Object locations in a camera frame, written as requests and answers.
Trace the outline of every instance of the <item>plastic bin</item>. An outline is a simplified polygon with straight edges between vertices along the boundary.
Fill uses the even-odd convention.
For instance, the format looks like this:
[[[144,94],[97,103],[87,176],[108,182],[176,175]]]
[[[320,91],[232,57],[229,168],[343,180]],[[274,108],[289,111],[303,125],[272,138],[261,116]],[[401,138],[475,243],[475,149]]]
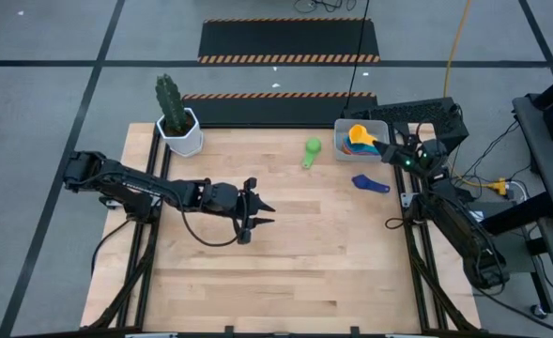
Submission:
[[[377,162],[380,161],[380,156],[362,156],[362,155],[347,155],[343,152],[343,140],[349,135],[351,127],[361,124],[368,133],[374,135],[378,141],[389,143],[389,126],[387,123],[380,120],[359,120],[339,118],[334,121],[334,158],[338,161],[362,161],[362,162]]]

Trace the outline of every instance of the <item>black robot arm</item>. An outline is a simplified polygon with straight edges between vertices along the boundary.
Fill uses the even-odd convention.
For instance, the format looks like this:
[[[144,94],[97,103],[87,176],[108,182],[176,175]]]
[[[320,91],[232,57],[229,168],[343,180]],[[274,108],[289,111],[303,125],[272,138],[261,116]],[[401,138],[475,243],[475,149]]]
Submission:
[[[490,234],[476,222],[457,197],[449,172],[445,145],[429,140],[418,146],[387,145],[375,141],[382,161],[398,165],[422,181],[422,193],[413,196],[404,219],[432,220],[460,254],[470,283],[487,289],[509,280],[503,256],[496,250]]]
[[[141,223],[153,221],[159,200],[182,212],[229,218],[239,244],[251,241],[251,230],[257,225],[273,222],[251,218],[259,210],[274,211],[253,192],[253,177],[245,181],[241,190],[227,183],[212,184],[209,178],[168,181],[108,160],[99,152],[77,151],[69,157],[63,182],[72,192],[100,192],[101,202],[102,198],[117,201],[129,219]]]

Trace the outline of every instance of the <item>concrete floor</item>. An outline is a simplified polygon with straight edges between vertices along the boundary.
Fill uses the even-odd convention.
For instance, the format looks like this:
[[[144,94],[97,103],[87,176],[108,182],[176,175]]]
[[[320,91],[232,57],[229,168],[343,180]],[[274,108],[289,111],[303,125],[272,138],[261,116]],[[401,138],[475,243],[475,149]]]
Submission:
[[[126,0],[107,59],[194,60],[202,21],[210,18],[298,17],[282,0]],[[116,0],[0,0],[0,60],[95,60]],[[553,2],[529,0],[553,53]],[[310,14],[361,16],[354,10]],[[372,1],[383,60],[446,60],[464,2]],[[545,61],[517,0],[475,0],[457,60]],[[92,69],[0,67],[0,323],[19,277],[40,212],[54,179]],[[119,158],[131,122],[151,122],[160,111],[154,81],[172,75],[183,93],[347,91],[352,68],[105,68],[96,85],[76,149]],[[443,68],[360,68],[354,89],[375,91],[379,103],[438,98]],[[272,88],[273,84],[281,87]],[[457,160],[461,172],[512,122],[511,101],[553,83],[549,69],[453,69],[450,95],[460,103],[470,137]],[[484,177],[507,177],[524,167],[529,152],[520,131],[508,135],[484,160]],[[540,179],[518,176],[531,194]],[[12,334],[75,330],[89,283],[90,256],[105,210],[92,194],[61,192]],[[553,268],[544,257],[553,281]],[[537,301],[528,275],[514,275],[499,296],[527,310]],[[553,333],[476,299],[484,328],[553,337]],[[553,324],[553,315],[546,321]]]

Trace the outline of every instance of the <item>black cable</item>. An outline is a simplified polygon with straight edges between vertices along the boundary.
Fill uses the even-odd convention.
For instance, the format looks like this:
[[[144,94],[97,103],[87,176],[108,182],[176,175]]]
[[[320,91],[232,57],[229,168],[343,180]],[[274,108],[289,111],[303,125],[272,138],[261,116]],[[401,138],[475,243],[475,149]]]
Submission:
[[[367,0],[366,1],[366,8],[363,11],[363,18],[361,19],[360,42],[358,43],[358,51],[355,54],[355,62],[353,63],[353,75],[351,75],[351,83],[349,84],[349,92],[347,94],[347,100],[346,100],[344,109],[349,108],[349,100],[351,100],[351,90],[353,90],[353,84],[355,83],[355,74],[358,70],[358,62],[360,60],[361,42],[363,41],[363,27],[366,24],[366,17],[368,16],[368,8],[369,7],[370,7],[370,0]]]
[[[122,224],[120,224],[117,228],[112,230],[107,236],[105,236],[103,239],[100,240],[99,244],[97,244],[97,248],[95,248],[95,251],[92,253],[92,261],[90,262],[90,275],[92,276],[93,272],[95,272],[95,263],[97,261],[97,254],[99,253],[100,247],[103,245],[105,240],[107,240],[109,237],[115,235],[119,230],[123,229],[126,224],[128,224],[130,220],[126,220]]]
[[[538,255],[537,258],[539,259],[539,263],[541,263],[541,270],[543,271],[543,276],[545,277],[545,280],[547,281],[549,286],[553,288],[553,283],[551,283],[551,280],[549,280],[549,277],[547,277],[547,271],[545,271],[545,265],[543,264],[543,259],[541,258],[540,255]]]
[[[539,324],[541,325],[542,327],[544,328],[547,328],[547,329],[550,329],[550,330],[553,330],[553,326],[539,320],[539,319],[536,319],[536,318],[533,318],[531,315],[528,315],[526,313],[523,313],[522,311],[518,310],[518,309],[515,309],[513,308],[512,306],[502,302],[501,300],[498,300],[496,299],[495,297],[487,294],[486,292],[484,292],[483,290],[481,290],[480,288],[476,287],[477,290],[479,290],[485,297],[489,298],[490,300],[493,300],[497,305],[500,305],[504,308],[506,308],[507,310],[510,310],[512,311],[513,313],[515,314],[518,314],[518,315],[522,315],[523,317],[527,318],[528,320],[530,320],[531,322],[535,323],[535,324]]]
[[[309,5],[309,10],[301,10],[299,8],[299,3],[301,1],[306,1],[307,4]],[[355,8],[355,6],[358,4],[357,0],[347,0],[346,1],[346,9],[347,11],[351,11],[353,10],[353,8]],[[317,8],[318,8],[318,5],[322,5],[324,6],[324,9],[328,12],[328,13],[332,13],[334,12],[335,10],[341,8],[343,6],[343,0],[336,0],[336,2],[334,4],[331,4],[331,3],[328,3],[324,0],[311,0],[311,1],[308,1],[308,0],[297,0],[295,1],[295,3],[293,4],[293,7],[295,8],[295,10],[299,13],[303,13],[303,14],[307,14],[307,13],[311,13],[313,11],[315,11]]]
[[[524,167],[524,168],[522,168],[522,169],[516,171],[515,173],[513,173],[513,174],[510,176],[510,178],[508,178],[508,180],[511,181],[512,178],[514,178],[516,175],[522,173],[523,171],[525,171],[525,170],[527,170],[527,169],[529,169],[529,168],[530,168],[530,163],[529,163],[529,165],[527,165],[526,167]]]
[[[532,232],[537,228],[537,225],[533,226],[531,228],[531,230],[529,230],[529,238],[530,238],[530,235],[532,235]]]
[[[493,148],[501,141],[501,139],[503,139],[503,137],[507,134],[509,134],[510,132],[512,131],[515,131],[516,129],[518,129],[518,127],[520,127],[519,125],[517,125],[517,121],[514,121],[500,136],[498,136],[498,138],[496,138],[495,140],[493,140],[489,146],[484,150],[483,152],[483,155],[481,155],[471,166],[470,168],[464,173],[464,175],[462,175],[461,177],[464,177],[466,176],[473,168],[474,168],[474,175],[475,176],[478,176],[476,174],[476,168],[481,164],[481,162],[483,161],[484,157],[486,157],[492,150]]]
[[[472,178],[477,178],[477,179],[480,179],[481,181],[485,181],[487,183],[495,182],[493,179],[488,179],[488,178],[484,178],[484,177],[477,177],[475,175],[466,175],[466,176],[463,177],[463,179],[472,179]],[[453,179],[456,179],[456,180],[461,182],[459,177],[453,177]]]
[[[178,194],[176,194],[176,198],[178,200],[178,205],[180,206],[180,214],[182,215],[182,221],[184,222],[184,226],[186,226],[186,229],[189,231],[191,236],[194,239],[196,239],[199,243],[212,248],[224,247],[234,243],[237,240],[238,236],[242,234],[244,228],[240,227],[240,230],[238,231],[237,234],[235,234],[235,237],[224,243],[209,243],[207,241],[204,241],[202,238],[198,237],[197,234],[194,233],[194,231],[192,231],[191,226],[189,225],[189,221],[186,219],[186,213],[184,212],[184,209],[182,207],[182,198]],[[242,199],[243,208],[245,210],[244,217],[243,217],[243,221],[244,221],[247,219],[247,200],[245,200],[245,196],[243,195],[243,192],[241,192],[241,199]]]
[[[399,224],[397,225],[394,225],[394,226],[389,226],[389,222],[390,221],[401,221]],[[404,226],[404,220],[403,219],[400,219],[398,217],[391,217],[389,218],[387,221],[385,221],[385,227],[389,230],[395,230],[395,229],[399,229],[400,227]]]

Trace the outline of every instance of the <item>wooden table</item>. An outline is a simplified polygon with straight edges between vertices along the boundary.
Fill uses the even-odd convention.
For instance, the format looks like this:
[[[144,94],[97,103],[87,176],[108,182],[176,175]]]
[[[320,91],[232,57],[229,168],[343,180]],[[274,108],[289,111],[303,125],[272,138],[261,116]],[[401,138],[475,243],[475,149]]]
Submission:
[[[130,125],[124,165],[145,170],[152,131],[153,124]],[[242,187],[247,177],[257,177],[256,192],[277,210],[261,217],[276,222],[256,228],[249,245],[209,248],[188,234],[174,208],[164,207],[144,330],[222,332],[234,325],[237,332],[342,333],[350,326],[363,333],[420,332],[404,231],[383,225],[401,214],[391,166],[336,161],[329,130],[204,132],[203,151],[189,159],[173,156],[169,178],[210,177]],[[432,128],[423,125],[425,134],[432,137]],[[304,170],[309,136],[322,140],[322,152]],[[356,189],[351,178],[358,174],[390,185],[391,192]],[[123,220],[122,210],[109,211],[104,235]],[[226,219],[191,214],[189,222],[207,241],[233,236]],[[83,325],[123,284],[133,228],[100,250]],[[431,237],[441,285],[480,326],[460,257],[434,225]],[[134,291],[130,321],[137,298]]]

